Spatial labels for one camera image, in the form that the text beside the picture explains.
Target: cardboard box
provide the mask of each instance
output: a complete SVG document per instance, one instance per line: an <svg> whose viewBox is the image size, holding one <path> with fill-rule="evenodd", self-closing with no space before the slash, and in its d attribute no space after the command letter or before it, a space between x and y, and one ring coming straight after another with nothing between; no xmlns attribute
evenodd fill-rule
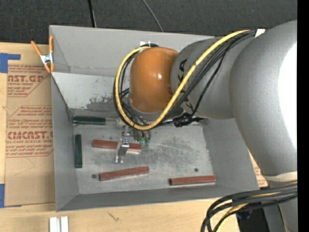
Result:
<svg viewBox="0 0 309 232"><path fill-rule="evenodd" d="M20 54L8 60L4 205L54 202L51 76L30 44L0 43L0 52Z"/></svg>

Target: cable bundle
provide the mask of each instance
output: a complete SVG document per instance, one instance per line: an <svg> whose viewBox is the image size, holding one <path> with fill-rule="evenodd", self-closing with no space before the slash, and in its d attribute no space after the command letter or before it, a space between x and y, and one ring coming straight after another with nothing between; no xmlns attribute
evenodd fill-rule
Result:
<svg viewBox="0 0 309 232"><path fill-rule="evenodd" d="M297 181L279 188L260 189L254 191L240 192L225 196L215 201L208 209L204 219L201 232L217 232L223 221L238 212L250 211L270 205L280 204L297 197ZM218 212L230 208L214 229L211 227L211 218Z"/></svg>

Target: blue tape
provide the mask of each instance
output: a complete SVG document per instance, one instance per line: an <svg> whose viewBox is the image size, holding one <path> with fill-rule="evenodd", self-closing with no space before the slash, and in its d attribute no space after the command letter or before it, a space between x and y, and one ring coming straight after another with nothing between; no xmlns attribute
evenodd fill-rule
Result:
<svg viewBox="0 0 309 232"><path fill-rule="evenodd" d="M20 54L0 53L0 73L8 72L8 60L20 60Z"/></svg>
<svg viewBox="0 0 309 232"><path fill-rule="evenodd" d="M4 207L4 184L0 184L0 208Z"/></svg>

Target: orange clip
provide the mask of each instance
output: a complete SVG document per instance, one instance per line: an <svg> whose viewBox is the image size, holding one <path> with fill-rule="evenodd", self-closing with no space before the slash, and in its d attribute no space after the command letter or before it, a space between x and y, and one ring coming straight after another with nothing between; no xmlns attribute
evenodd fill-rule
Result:
<svg viewBox="0 0 309 232"><path fill-rule="evenodd" d="M41 60L44 64L45 69L47 70L48 73L53 72L55 69L55 64L54 64L54 37L51 35L49 36L49 54L47 55L42 55L41 51L39 50L38 46L35 44L34 41L31 41L31 45L34 47L34 50L36 53L41 57Z"/></svg>

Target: dark green block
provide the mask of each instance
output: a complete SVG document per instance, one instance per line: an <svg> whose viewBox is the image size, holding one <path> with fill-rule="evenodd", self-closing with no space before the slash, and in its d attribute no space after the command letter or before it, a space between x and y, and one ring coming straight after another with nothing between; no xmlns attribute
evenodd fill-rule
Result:
<svg viewBox="0 0 309 232"><path fill-rule="evenodd" d="M82 136L75 135L75 167L82 168L83 167L83 156L82 156Z"/></svg>

